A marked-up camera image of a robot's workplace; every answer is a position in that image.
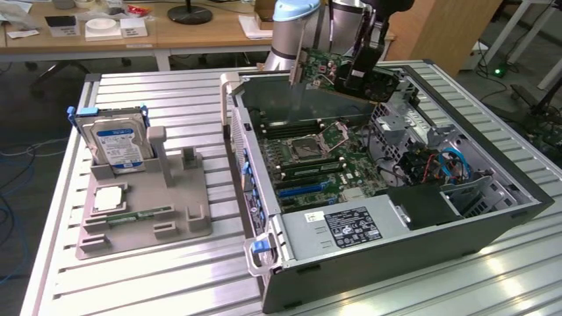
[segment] desk lamp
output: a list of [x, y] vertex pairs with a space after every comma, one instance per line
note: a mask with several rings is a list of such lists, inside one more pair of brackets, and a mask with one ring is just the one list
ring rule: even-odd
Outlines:
[[168, 18], [174, 22], [196, 25], [212, 20], [212, 12], [206, 8], [192, 6], [191, 0], [186, 0], [186, 5], [168, 10]]

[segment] circuit board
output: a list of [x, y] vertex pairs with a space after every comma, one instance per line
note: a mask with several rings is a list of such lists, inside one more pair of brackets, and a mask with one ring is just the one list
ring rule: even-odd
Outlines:
[[258, 139], [285, 213], [369, 198], [387, 188], [361, 136], [345, 122], [326, 125], [318, 134]]
[[307, 89], [335, 91], [338, 68], [342, 64], [350, 63], [351, 58], [317, 49], [303, 49], [301, 61], [302, 81], [307, 83]]
[[306, 48], [301, 51], [290, 81], [305, 83], [309, 90], [321, 89], [347, 97], [387, 102], [401, 82], [399, 72], [375, 66], [358, 79], [357, 75], [349, 75], [355, 72], [351, 68], [351, 57]]

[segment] blue tab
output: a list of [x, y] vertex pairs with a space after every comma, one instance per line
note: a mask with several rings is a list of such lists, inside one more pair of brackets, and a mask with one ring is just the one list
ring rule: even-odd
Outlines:
[[98, 113], [99, 113], [99, 109], [96, 107], [83, 107], [79, 110], [79, 115], [82, 117], [95, 117], [98, 116]]
[[258, 254], [271, 250], [271, 246], [267, 240], [258, 240], [252, 243], [252, 253]]
[[150, 120], [148, 120], [148, 108], [143, 103], [140, 107], [140, 113], [143, 114], [144, 126], [150, 127]]
[[248, 173], [248, 169], [250, 169], [250, 161], [246, 161], [244, 166], [243, 166], [243, 174]]
[[72, 126], [76, 127], [76, 130], [79, 131], [79, 134], [80, 134], [79, 125], [76, 124], [76, 108], [75, 107], [67, 108], [67, 119], [68, 119], [68, 122], [71, 122]]

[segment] table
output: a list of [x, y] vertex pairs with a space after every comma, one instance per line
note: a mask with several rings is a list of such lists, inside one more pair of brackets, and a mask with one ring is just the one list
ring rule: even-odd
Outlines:
[[0, 49], [7, 46], [7, 34], [4, 32], [4, 25], [0, 22]]
[[[83, 36], [54, 38], [44, 19], [44, 16], [72, 15], [87, 9], [59, 10], [52, 3], [34, 3], [30, 14], [44, 27], [42, 33], [28, 38], [7, 38], [4, 41], [6, 32], [15, 29], [12, 25], [0, 27], [0, 62], [154, 56], [159, 71], [170, 71], [171, 55], [268, 51], [271, 48], [271, 40], [251, 40], [246, 37], [238, 22], [240, 14], [224, 10], [248, 12], [252, 15], [254, 7], [250, 5], [211, 4], [214, 7], [208, 9], [214, 14], [212, 21], [202, 25], [183, 25], [172, 22], [166, 15], [168, 9], [180, 3], [136, 2], [152, 9], [155, 20], [147, 22], [148, 37], [91, 42]], [[387, 33], [383, 57], [394, 38], [394, 34]]]
[[[551, 0], [522, 0], [522, 3], [519, 5], [519, 8], [517, 9], [515, 13], [513, 14], [510, 21], [507, 22], [506, 26], [503, 27], [502, 33], [499, 33], [498, 38], [494, 42], [494, 44], [490, 47], [490, 50], [486, 53], [485, 56], [485, 61], [486, 64], [490, 63], [491, 59], [494, 58], [505, 40], [507, 39], [507, 36], [510, 35], [517, 23], [519, 22], [525, 12], [527, 12], [527, 9], [530, 7], [531, 4], [543, 4], [543, 5], [549, 5], [551, 4], [553, 1]], [[533, 38], [535, 38], [538, 31], [541, 31], [541, 28], [543, 28], [547, 20], [550, 19], [553, 13], [557, 11], [557, 9], [554, 7], [549, 7], [546, 9], [546, 11], [542, 13], [542, 15], [539, 16], [539, 18], [537, 19], [533, 28], [530, 29], [530, 31], [527, 32], [527, 35], [525, 35], [525, 38], [522, 40], [522, 42], [519, 43], [519, 45], [517, 46], [515, 50], [513, 51], [507, 62], [509, 64], [515, 64], [522, 52], [527, 49], [527, 46], [530, 44], [530, 42], [533, 41]], [[541, 90], [545, 90], [551, 83], [554, 82], [554, 80], [558, 78], [558, 76], [562, 75], [562, 59], [558, 62], [558, 64], [554, 66], [553, 70], [546, 74], [543, 80], [541, 81], [541, 83], [537, 85], [537, 88], [539, 88]]]
[[[386, 66], [405, 62], [383, 63]], [[494, 145], [555, 199], [526, 225], [479, 253], [309, 303], [289, 315], [514, 315], [562, 311], [562, 170], [435, 66], [409, 62]], [[107, 74], [83, 87], [80, 107], [144, 103], [168, 128], [168, 153], [196, 146], [204, 157], [210, 236], [79, 261], [75, 258], [91, 154], [71, 132], [22, 315], [260, 315], [258, 284], [243, 255], [219, 117], [219, 75], [254, 68]], [[435, 124], [447, 115], [423, 94]]]

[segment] black sticker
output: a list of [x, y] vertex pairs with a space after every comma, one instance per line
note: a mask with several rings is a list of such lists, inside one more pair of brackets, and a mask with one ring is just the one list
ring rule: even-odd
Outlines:
[[325, 219], [339, 248], [383, 238], [366, 207], [326, 214]]

